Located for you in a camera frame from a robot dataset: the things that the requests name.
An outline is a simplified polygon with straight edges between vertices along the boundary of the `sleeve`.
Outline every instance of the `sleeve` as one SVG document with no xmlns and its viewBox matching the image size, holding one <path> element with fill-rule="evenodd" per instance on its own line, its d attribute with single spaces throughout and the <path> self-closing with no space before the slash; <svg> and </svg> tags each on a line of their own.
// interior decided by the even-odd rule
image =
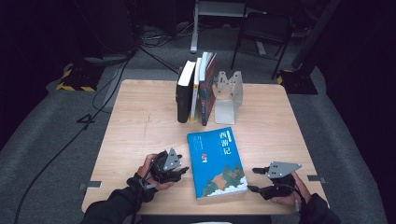
<svg viewBox="0 0 396 224">
<path fill-rule="evenodd" d="M 80 224 L 122 223 L 133 212 L 139 211 L 142 202 L 150 202 L 157 192 L 156 189 L 144 190 L 139 179 L 141 177 L 135 174 L 127 181 L 129 187 L 115 189 L 106 201 L 92 203 Z"/>
<path fill-rule="evenodd" d="M 338 224 L 341 223 L 340 218 L 330 210 L 326 201 L 324 201 L 316 193 L 312 195 L 311 200 L 306 208 L 301 212 L 300 224 Z"/>
</svg>

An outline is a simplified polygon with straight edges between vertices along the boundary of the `black book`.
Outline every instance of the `black book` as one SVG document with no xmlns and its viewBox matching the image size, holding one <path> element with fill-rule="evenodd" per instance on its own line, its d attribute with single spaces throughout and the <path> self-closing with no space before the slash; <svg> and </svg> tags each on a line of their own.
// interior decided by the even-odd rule
<svg viewBox="0 0 396 224">
<path fill-rule="evenodd" d="M 195 62 L 187 61 L 176 86 L 177 121 L 185 123 L 191 111 Z"/>
</svg>

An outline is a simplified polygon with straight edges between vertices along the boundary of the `hand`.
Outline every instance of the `hand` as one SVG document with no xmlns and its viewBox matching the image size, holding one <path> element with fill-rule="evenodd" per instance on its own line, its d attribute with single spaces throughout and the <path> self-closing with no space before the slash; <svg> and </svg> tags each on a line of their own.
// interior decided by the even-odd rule
<svg viewBox="0 0 396 224">
<path fill-rule="evenodd" d="M 157 154 L 147 155 L 147 157 L 145 159 L 145 163 L 143 164 L 143 166 L 140 166 L 139 169 L 137 170 L 137 174 L 140 175 L 140 177 L 145 176 L 146 172 L 149 169 L 149 166 L 151 165 L 151 163 L 155 159 L 155 157 L 157 157 Z M 175 182 L 167 182 L 167 183 L 163 183 L 163 184 L 157 183 L 157 181 L 155 181 L 152 178 L 150 172 L 148 172 L 148 176 L 146 179 L 150 184 L 157 184 L 157 187 L 155 187 L 155 189 L 157 189 L 157 190 L 169 189 L 170 187 L 175 185 Z"/>
<path fill-rule="evenodd" d="M 300 190 L 301 194 L 305 198 L 306 203 L 309 203 L 309 201 L 311 200 L 311 193 L 309 192 L 305 183 L 303 182 L 303 180 L 300 179 L 300 177 L 295 172 L 291 173 L 291 175 L 294 177 L 294 180 L 296 181 L 296 186 L 298 187 L 297 189 Z M 287 197 L 274 197 L 271 199 L 273 203 L 292 205 L 292 206 L 294 206 L 295 200 L 298 201 L 301 208 L 301 198 L 295 191 Z"/>
</svg>

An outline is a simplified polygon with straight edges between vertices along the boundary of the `blue book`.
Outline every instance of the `blue book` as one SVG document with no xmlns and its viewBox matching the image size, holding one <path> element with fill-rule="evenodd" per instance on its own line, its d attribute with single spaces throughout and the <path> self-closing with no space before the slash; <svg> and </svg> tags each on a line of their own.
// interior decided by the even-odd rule
<svg viewBox="0 0 396 224">
<path fill-rule="evenodd" d="M 198 200 L 248 191 L 231 127 L 188 133 L 187 140 Z"/>
</svg>

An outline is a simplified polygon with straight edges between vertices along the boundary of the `gray floor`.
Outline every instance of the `gray floor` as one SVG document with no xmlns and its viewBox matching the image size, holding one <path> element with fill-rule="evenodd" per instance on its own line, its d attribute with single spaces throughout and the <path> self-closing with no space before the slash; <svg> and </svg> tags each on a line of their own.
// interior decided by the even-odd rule
<svg viewBox="0 0 396 224">
<path fill-rule="evenodd" d="M 237 30 L 206 29 L 200 33 L 197 54 L 190 54 L 191 36 L 160 48 L 146 49 L 179 67 L 186 60 L 195 60 L 202 50 L 219 55 L 218 68 L 229 69 Z M 244 44 L 244 51 L 254 52 L 253 44 Z M 299 41 L 290 43 L 280 68 L 290 68 L 298 51 Z M 238 53 L 235 69 L 242 72 L 246 83 L 273 83 L 270 79 L 275 63 Z M 139 50 L 124 72 L 125 77 L 176 79 L 162 64 Z M 114 77 L 118 66 L 108 67 L 99 89 Z M 350 133 L 327 97 L 325 82 L 319 70 L 312 78 L 319 95 L 289 95 L 304 140 L 312 156 L 330 207 L 344 223 L 387 223 L 376 183 L 356 148 Z M 83 127 L 76 121 L 95 114 L 92 102 L 100 107 L 113 87 L 103 91 L 56 91 L 59 80 L 49 83 L 49 95 L 30 113 L 0 152 L 0 223 L 14 220 L 22 194 L 40 170 L 73 139 Z M 110 115 L 100 113 L 95 123 L 82 132 L 33 184 L 24 199 L 19 223 L 78 223 L 82 217 L 84 191 L 81 183 L 90 180 Z M 276 216 L 273 223 L 298 223 L 297 216 Z"/>
</svg>

